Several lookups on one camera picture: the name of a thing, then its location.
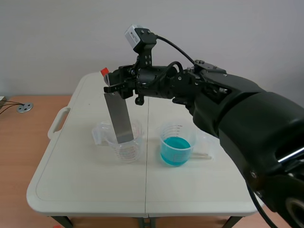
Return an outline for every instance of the wooden table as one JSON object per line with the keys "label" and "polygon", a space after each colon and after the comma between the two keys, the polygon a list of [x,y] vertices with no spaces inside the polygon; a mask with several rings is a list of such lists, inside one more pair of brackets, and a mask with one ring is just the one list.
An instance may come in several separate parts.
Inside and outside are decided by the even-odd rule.
{"label": "wooden table", "polygon": [[[11,101],[33,102],[34,108],[23,114],[11,107],[0,115],[0,228],[53,227],[57,223],[35,213],[26,202],[28,184],[49,143],[47,132],[58,111],[67,105],[70,96],[16,96]],[[274,222],[282,219],[270,215]],[[132,218],[74,218],[74,227],[137,227]],[[224,217],[160,218],[159,228],[217,228]],[[240,227],[267,227],[256,214],[236,224]]]}

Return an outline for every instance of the white wall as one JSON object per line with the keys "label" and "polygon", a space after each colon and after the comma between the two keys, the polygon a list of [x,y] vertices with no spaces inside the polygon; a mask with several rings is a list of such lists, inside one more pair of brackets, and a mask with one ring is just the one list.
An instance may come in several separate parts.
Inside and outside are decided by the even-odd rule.
{"label": "white wall", "polygon": [[[304,106],[303,10],[303,0],[2,0],[0,93],[70,94],[88,73],[134,63],[124,32],[137,23]],[[190,66],[162,41],[153,60]]]}

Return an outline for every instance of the blue liquid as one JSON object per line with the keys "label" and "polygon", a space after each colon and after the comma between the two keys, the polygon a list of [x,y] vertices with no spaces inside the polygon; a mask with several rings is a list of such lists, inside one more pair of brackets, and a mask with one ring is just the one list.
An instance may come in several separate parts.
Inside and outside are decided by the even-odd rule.
{"label": "blue liquid", "polygon": [[[169,137],[165,139],[164,142],[167,145],[174,147],[176,149],[190,148],[190,144],[186,140],[180,137]],[[170,148],[167,145],[163,143],[161,144],[161,157],[166,163],[170,165],[178,166],[184,164],[189,159],[191,155],[191,149],[179,151]]]}

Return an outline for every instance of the white folding table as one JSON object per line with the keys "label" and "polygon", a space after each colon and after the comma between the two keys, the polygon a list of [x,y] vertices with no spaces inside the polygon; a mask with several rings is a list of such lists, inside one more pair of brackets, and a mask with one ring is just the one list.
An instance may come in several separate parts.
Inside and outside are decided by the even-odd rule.
{"label": "white folding table", "polygon": [[[161,160],[157,127],[171,119],[191,122],[188,111],[171,100],[145,97],[145,104],[138,106],[135,96],[127,99],[130,117],[139,120],[144,130],[139,160],[121,163],[108,146],[96,146],[92,128],[110,120],[104,86],[100,73],[84,76],[68,106],[58,112],[48,132],[50,143],[27,191],[28,204],[35,211],[66,228],[72,227],[67,216],[193,215],[232,216],[228,228],[256,212],[244,180],[217,139],[202,147],[210,149],[212,160],[203,159],[199,147],[180,167]],[[56,131],[66,113],[62,129]]]}

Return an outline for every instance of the black cable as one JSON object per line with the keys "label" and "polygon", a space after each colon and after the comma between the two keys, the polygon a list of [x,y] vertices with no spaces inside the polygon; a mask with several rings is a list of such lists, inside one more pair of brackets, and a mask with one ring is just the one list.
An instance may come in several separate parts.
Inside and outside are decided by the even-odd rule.
{"label": "black cable", "polygon": [[163,77],[166,76],[166,73],[168,72],[168,70],[171,69],[171,67],[173,67],[174,65],[177,65],[177,67],[179,68],[179,73],[181,73],[181,75],[183,74],[183,68],[180,62],[174,61],[172,63],[170,63],[163,71],[162,73],[156,77],[155,79],[153,79],[148,85],[146,85],[147,87],[153,85],[155,82],[160,81]]}
{"label": "black cable", "polygon": [[11,106],[9,106],[9,107],[7,107],[6,109],[4,109],[2,112],[0,112],[0,114],[2,114],[3,112],[5,112],[5,110],[8,110],[10,107],[16,106],[16,105],[19,105],[19,104],[11,104]]}
{"label": "black cable", "polygon": [[171,41],[169,41],[169,40],[167,40],[166,38],[164,38],[164,37],[160,37],[160,36],[158,36],[158,35],[156,35],[156,38],[157,39],[160,39],[160,40],[162,40],[162,41],[164,41],[164,42],[166,42],[167,44],[169,44],[169,45],[171,45],[172,47],[174,47],[175,49],[177,49],[179,52],[181,52],[193,65],[195,64],[195,62],[194,62],[194,60],[190,57],[190,56],[188,56],[187,54],[186,54],[186,52],[184,52],[183,50],[181,50],[178,46],[176,46],[175,44],[173,44]]}
{"label": "black cable", "polygon": [[0,108],[3,106],[8,106],[8,105],[13,105],[13,104],[4,104],[4,105],[0,105]]}
{"label": "black cable", "polygon": [[248,189],[249,195],[250,195],[250,197],[251,197],[251,199],[252,199],[252,201],[253,201],[253,203],[254,203],[257,211],[260,213],[260,215],[265,220],[265,222],[268,224],[268,226],[270,226],[271,228],[277,228],[277,226],[271,221],[271,219],[264,212],[264,210],[262,209],[261,205],[257,201],[257,198],[256,198],[254,192],[252,191],[252,189],[248,185],[247,185],[247,189]]}
{"label": "black cable", "polygon": [[24,105],[23,103],[15,102],[15,101],[4,101],[4,102],[10,102],[10,103],[15,103],[15,104],[19,104],[19,105]]}

